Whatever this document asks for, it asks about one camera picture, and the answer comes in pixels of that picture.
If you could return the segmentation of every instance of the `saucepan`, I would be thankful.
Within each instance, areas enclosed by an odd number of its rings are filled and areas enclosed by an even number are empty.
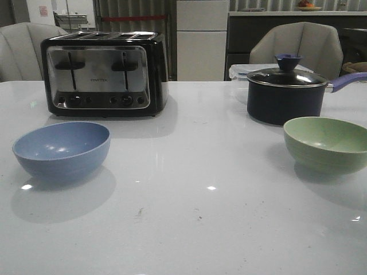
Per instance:
[[[320,116],[325,92],[334,93],[352,82],[367,80],[367,72],[329,81],[304,70],[268,68],[248,73],[247,79],[248,113],[262,122],[283,125],[296,117]]]

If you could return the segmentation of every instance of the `toaster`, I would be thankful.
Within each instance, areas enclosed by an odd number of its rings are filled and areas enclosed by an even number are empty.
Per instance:
[[[164,35],[77,32],[41,43],[48,109],[57,116],[155,116],[167,102]]]

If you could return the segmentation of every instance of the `pot handle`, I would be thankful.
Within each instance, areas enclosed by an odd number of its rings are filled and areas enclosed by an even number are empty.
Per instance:
[[[349,74],[346,74],[344,76],[338,77],[336,79],[331,80],[328,87],[331,86],[332,91],[330,91],[330,92],[334,93],[334,92],[344,88],[348,84],[350,84],[352,82],[355,82],[355,81],[360,81],[360,80],[367,80],[367,72],[349,73]]]

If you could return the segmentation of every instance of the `glass lid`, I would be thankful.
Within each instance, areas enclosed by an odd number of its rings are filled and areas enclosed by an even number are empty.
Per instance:
[[[326,85],[329,81],[316,73],[305,70],[285,72],[279,68],[256,70],[247,74],[248,81],[261,85],[284,88],[312,88]]]

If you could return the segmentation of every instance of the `chair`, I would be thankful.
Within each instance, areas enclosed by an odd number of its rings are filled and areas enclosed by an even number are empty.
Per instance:
[[[29,22],[0,27],[0,81],[42,80],[40,44],[62,34],[60,27]]]
[[[311,22],[280,25],[271,29],[250,53],[250,64],[276,63],[274,55],[298,53],[300,65],[328,79],[339,76],[343,52],[336,28]]]

